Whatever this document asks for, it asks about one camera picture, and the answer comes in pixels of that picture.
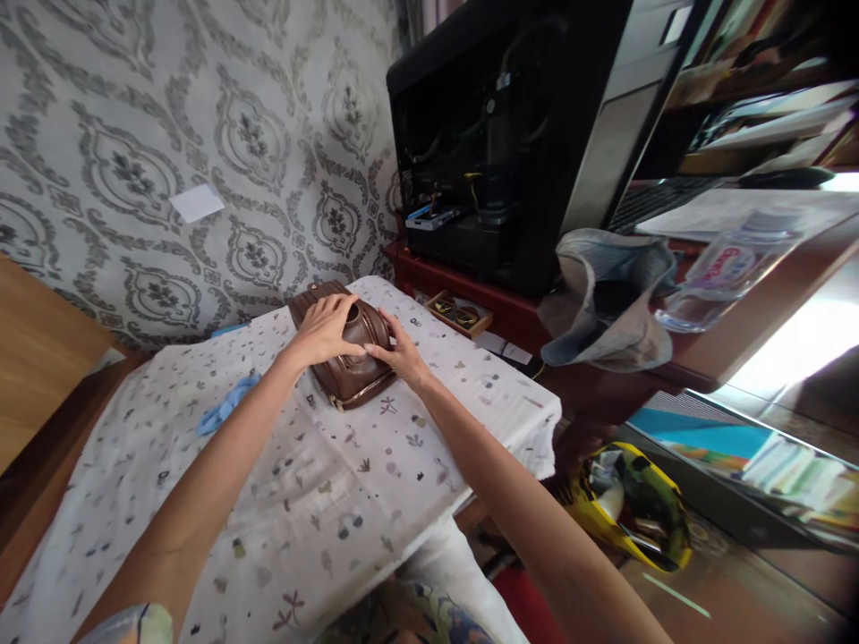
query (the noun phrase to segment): patterned tablecloth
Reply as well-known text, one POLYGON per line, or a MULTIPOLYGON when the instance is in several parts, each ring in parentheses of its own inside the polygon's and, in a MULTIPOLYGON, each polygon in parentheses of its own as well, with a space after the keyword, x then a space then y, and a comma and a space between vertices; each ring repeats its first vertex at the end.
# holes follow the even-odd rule
MULTIPOLYGON (((385 280, 350 288, 397 315, 437 376, 539 478, 560 401, 385 280)), ((126 379, 0 614, 0 640, 67 642, 207 442, 200 415, 294 335, 286 309, 126 379)), ((310 373, 285 405, 194 592, 182 642, 305 641, 384 580, 470 494, 420 399, 397 381, 341 414, 310 373)))

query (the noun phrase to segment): water bottle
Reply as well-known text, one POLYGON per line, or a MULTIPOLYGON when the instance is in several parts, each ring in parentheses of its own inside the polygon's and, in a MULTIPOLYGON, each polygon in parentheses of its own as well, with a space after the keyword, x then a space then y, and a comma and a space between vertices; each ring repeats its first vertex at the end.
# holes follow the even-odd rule
POLYGON ((754 212, 741 228, 721 233, 686 274, 656 318, 669 331, 701 333, 802 240, 795 230, 802 213, 791 208, 754 212))

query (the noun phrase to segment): gray bag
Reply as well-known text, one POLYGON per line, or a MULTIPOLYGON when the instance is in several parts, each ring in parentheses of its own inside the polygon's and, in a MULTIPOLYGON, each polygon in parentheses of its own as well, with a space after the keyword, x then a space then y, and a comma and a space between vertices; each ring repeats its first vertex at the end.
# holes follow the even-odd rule
POLYGON ((555 338, 542 348, 546 364, 590 362, 608 371, 631 372, 671 360, 671 336, 648 309, 652 296, 676 290, 676 260, 666 238, 584 228, 564 235, 555 252, 565 287, 543 298, 538 309, 540 322, 555 338), (628 308, 617 316, 597 311, 597 282, 631 293, 628 308))

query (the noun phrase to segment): bottle cap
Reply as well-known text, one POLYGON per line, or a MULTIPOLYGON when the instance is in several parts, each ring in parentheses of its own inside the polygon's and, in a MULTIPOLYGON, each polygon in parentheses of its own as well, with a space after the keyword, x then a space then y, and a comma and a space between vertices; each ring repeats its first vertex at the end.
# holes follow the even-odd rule
POLYGON ((743 228, 747 230, 761 231, 762 233, 781 233, 792 231, 799 224, 803 212, 796 208, 767 208, 767 210, 756 210, 746 219, 743 228))

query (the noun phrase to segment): white pants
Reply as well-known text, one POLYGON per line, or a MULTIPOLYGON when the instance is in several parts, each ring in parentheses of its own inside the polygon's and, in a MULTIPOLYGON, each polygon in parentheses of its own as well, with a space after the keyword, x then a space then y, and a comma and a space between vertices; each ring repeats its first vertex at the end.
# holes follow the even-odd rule
POLYGON ((419 581, 450 595, 497 644, 527 644, 528 640, 474 561, 465 535, 448 519, 399 569, 403 580, 419 581))

